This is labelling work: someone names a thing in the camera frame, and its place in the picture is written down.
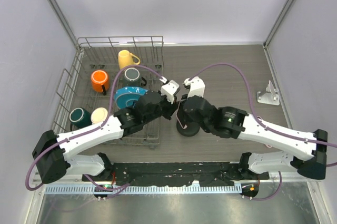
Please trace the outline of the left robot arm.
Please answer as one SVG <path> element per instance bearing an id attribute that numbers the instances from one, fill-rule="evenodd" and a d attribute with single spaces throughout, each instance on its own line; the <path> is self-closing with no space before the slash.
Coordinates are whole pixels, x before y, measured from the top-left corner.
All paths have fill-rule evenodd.
<path id="1" fill-rule="evenodd" d="M 147 91 L 133 105 L 118 110 L 102 123 L 68 133 L 45 131 L 32 152 L 33 165 L 43 184 L 55 182 L 70 171 L 77 154 L 142 131 L 146 124 L 161 116 L 169 120 L 176 109 L 176 95 Z"/>

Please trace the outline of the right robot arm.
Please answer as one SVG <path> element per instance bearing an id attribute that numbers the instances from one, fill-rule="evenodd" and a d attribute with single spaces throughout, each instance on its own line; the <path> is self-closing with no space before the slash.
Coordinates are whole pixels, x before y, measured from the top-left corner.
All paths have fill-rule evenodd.
<path id="1" fill-rule="evenodd" d="M 252 114 L 231 106 L 216 108 L 200 96 L 182 101 L 177 119 L 180 134 L 187 137 L 202 129 L 219 138 L 254 141 L 277 149 L 265 154 L 243 153 L 237 167 L 243 179 L 274 171 L 296 171 L 315 180 L 326 177 L 328 133 L 324 130 L 291 130 L 256 119 Z"/>

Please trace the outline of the black phone stand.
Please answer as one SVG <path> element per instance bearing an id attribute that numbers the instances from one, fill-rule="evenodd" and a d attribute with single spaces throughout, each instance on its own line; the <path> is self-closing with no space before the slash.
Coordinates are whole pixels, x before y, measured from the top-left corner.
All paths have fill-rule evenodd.
<path id="1" fill-rule="evenodd" d="M 187 124 L 187 128 L 184 129 L 180 126 L 179 122 L 177 121 L 176 122 L 176 129 L 177 129 L 178 133 L 182 136 L 193 137 L 199 132 L 200 126 L 195 122 L 189 122 Z"/>

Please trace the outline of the white phone stand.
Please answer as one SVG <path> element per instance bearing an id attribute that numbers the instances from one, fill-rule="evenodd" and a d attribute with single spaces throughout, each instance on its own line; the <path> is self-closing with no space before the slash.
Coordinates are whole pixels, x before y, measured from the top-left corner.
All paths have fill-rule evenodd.
<path id="1" fill-rule="evenodd" d="M 267 87 L 263 91 L 257 92 L 257 102 L 268 105 L 280 105 L 280 96 L 278 95 L 279 89 L 276 89 L 269 80 Z"/>

